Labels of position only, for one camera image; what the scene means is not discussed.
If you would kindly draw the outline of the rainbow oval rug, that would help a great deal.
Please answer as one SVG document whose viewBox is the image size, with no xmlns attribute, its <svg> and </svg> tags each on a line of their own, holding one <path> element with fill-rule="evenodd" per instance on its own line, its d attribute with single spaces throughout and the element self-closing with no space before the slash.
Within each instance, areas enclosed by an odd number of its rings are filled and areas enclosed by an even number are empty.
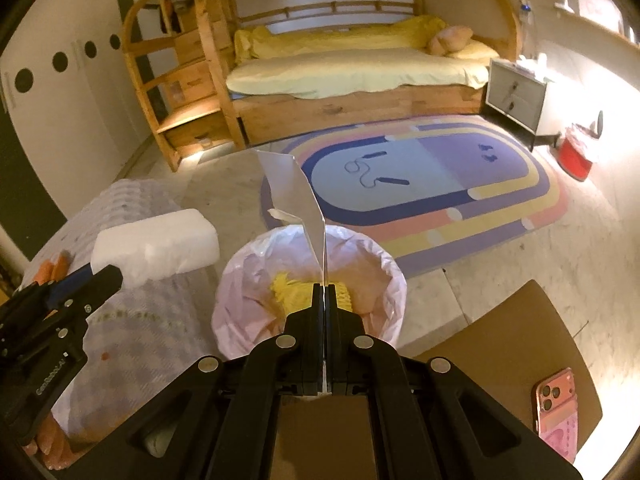
<svg viewBox="0 0 640 480">
<path fill-rule="evenodd" d="M 273 151 L 295 157 L 326 222 L 375 240 L 408 278 L 550 226 L 567 211 L 558 173 L 480 116 L 332 128 Z"/>
</svg>

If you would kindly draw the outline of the white foam block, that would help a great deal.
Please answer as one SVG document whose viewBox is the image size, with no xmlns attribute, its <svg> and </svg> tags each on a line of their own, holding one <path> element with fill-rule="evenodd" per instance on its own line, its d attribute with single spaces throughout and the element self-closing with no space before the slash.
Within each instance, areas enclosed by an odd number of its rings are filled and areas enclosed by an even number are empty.
<svg viewBox="0 0 640 480">
<path fill-rule="evenodd" d="M 90 266 L 93 273 L 114 266 L 122 286 L 134 288 L 206 268 L 219 257 L 215 227 L 198 210 L 181 209 L 99 232 Z"/>
</svg>

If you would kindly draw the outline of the wooden stair drawers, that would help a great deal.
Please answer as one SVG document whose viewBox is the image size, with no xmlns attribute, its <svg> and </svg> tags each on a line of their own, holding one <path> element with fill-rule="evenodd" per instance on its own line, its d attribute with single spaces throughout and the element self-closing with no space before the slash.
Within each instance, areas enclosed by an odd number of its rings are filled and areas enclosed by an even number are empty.
<svg viewBox="0 0 640 480">
<path fill-rule="evenodd" d="M 171 170 L 222 144 L 246 147 L 226 86 L 231 17 L 229 0 L 137 0 L 125 16 L 122 53 Z"/>
</svg>

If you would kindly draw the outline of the grey nightstand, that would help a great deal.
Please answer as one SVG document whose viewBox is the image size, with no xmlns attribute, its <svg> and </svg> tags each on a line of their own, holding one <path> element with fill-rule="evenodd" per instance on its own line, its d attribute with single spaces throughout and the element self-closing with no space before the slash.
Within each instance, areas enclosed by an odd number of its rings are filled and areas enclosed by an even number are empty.
<svg viewBox="0 0 640 480">
<path fill-rule="evenodd" d="M 493 58 L 488 72 L 486 105 L 528 132 L 531 151 L 539 139 L 557 144 L 563 130 L 560 86 L 502 58 Z"/>
</svg>

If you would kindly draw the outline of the translucent plastic sheet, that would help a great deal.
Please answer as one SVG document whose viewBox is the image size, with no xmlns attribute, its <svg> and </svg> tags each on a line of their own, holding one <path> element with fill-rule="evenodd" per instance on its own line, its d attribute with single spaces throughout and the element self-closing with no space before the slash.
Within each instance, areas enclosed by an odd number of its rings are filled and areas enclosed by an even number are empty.
<svg viewBox="0 0 640 480">
<path fill-rule="evenodd" d="M 320 269 L 320 283 L 329 284 L 326 263 L 326 220 L 306 174 L 294 155 L 257 152 L 267 178 L 273 218 L 303 226 L 309 248 Z"/>
</svg>

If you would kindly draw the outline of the wooden bunk bed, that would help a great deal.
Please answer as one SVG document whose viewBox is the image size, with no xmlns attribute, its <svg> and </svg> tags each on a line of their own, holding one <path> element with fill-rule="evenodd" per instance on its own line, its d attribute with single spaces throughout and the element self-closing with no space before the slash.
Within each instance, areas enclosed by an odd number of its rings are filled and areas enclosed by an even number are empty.
<svg viewBox="0 0 640 480">
<path fill-rule="evenodd" d="M 233 0 L 195 0 L 198 33 L 220 111 L 242 150 L 356 122 L 476 115 L 476 61 L 422 49 L 342 49 L 236 64 Z"/>
</svg>

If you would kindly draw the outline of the brown cardboard sheet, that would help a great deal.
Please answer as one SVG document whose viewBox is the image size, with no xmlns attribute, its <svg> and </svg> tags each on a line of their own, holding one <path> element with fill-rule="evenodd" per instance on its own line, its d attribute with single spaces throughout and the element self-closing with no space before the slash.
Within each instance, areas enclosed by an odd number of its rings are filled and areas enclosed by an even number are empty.
<svg viewBox="0 0 640 480">
<path fill-rule="evenodd" d="M 596 387 L 577 344 L 541 286 L 529 281 L 464 330 L 410 358 L 450 359 L 529 429 L 544 403 L 539 384 L 573 373 L 575 425 L 583 446 L 602 417 Z M 367 401 L 361 396 L 286 396 L 280 404 L 273 479 L 373 479 Z"/>
</svg>

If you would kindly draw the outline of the orange knit gloves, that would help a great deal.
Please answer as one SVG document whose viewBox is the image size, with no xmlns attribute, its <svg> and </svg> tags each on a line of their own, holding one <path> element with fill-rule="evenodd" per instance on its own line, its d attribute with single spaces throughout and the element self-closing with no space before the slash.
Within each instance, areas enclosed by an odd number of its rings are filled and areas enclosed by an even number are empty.
<svg viewBox="0 0 640 480">
<path fill-rule="evenodd" d="M 50 282 L 59 282 L 70 273 L 70 265 L 73 257 L 69 252 L 60 252 L 54 261 L 44 260 L 38 271 L 32 278 L 32 282 L 38 285 L 47 285 Z"/>
</svg>

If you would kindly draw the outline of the pink smartphone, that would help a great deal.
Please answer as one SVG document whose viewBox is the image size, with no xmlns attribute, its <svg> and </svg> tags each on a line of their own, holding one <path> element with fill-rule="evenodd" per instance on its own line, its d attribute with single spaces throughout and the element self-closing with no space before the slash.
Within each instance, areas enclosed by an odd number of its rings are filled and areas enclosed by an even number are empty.
<svg viewBox="0 0 640 480">
<path fill-rule="evenodd" d="M 550 448 L 574 463 L 578 445 L 578 397 L 570 367 L 534 387 L 535 431 Z"/>
</svg>

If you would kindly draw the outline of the white wardrobe with black dots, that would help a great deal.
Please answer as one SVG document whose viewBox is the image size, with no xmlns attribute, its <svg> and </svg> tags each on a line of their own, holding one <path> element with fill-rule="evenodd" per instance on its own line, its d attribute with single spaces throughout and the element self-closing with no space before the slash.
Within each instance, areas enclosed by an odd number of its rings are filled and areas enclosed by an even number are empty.
<svg viewBox="0 0 640 480">
<path fill-rule="evenodd" d="M 18 140 L 65 217 L 110 186 L 151 134 L 121 31 L 117 0 L 36 0 L 1 57 Z"/>
</svg>

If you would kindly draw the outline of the yellow crumpled trash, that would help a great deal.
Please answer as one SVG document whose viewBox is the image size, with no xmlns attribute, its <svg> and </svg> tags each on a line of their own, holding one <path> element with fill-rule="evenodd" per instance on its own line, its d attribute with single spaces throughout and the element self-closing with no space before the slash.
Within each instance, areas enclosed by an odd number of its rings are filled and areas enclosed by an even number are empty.
<svg viewBox="0 0 640 480">
<path fill-rule="evenodd" d="M 352 312 L 352 298 L 344 283 L 333 283 L 337 307 Z M 271 312 L 280 320 L 285 320 L 292 313 L 309 308 L 314 294 L 314 283 L 293 280 L 286 272 L 280 272 L 273 279 L 271 286 Z"/>
</svg>

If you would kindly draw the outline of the yellow bedding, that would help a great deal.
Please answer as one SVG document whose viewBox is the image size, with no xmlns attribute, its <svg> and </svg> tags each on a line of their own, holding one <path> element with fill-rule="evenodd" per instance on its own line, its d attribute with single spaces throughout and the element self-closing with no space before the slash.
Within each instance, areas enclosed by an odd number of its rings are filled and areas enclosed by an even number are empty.
<svg viewBox="0 0 640 480">
<path fill-rule="evenodd" d="M 283 94 L 303 100 L 403 86 L 483 88 L 490 61 L 500 54 L 474 35 L 459 52 L 425 52 L 427 43 L 449 26 L 425 14 L 347 30 L 274 34 L 265 26 L 242 29 L 234 35 L 236 66 L 226 85 L 243 96 Z"/>
</svg>

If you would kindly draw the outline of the pink plush toy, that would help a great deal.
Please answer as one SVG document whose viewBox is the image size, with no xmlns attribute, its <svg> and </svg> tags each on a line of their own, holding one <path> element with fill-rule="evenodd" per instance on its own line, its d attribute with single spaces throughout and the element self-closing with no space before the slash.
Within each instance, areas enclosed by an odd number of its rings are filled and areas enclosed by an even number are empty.
<svg viewBox="0 0 640 480">
<path fill-rule="evenodd" d="M 446 56 L 465 48 L 474 35 L 468 26 L 454 25 L 438 32 L 426 45 L 425 52 L 434 56 Z"/>
</svg>

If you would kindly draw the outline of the pink-lined trash bin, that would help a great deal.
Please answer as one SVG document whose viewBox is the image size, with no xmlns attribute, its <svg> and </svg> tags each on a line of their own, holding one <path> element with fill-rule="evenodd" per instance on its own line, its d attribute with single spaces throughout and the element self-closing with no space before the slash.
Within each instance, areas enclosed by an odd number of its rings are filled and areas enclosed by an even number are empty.
<svg viewBox="0 0 640 480">
<path fill-rule="evenodd" d="M 393 257 L 361 233 L 328 226 L 326 261 L 338 307 L 358 314 L 368 335 L 396 346 L 407 282 Z M 320 266 L 301 226 L 259 235 L 222 272 L 212 316 L 219 351 L 235 359 L 282 334 L 289 315 L 311 306 L 312 289 L 320 282 Z"/>
</svg>

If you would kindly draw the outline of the checkered blue cloth table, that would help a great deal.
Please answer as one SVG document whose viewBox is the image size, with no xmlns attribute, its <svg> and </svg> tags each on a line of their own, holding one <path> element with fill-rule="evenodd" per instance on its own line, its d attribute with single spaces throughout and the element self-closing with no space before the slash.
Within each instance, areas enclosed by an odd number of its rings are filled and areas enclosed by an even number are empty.
<svg viewBox="0 0 640 480">
<path fill-rule="evenodd" d="M 179 205 L 153 180 L 119 180 L 58 229 L 23 274 L 34 280 L 61 252 L 88 263 L 99 232 L 168 214 Z M 217 351 L 215 293 L 205 270 L 123 289 L 88 319 L 87 364 L 52 408 L 74 448 L 104 439 L 197 359 Z"/>
</svg>

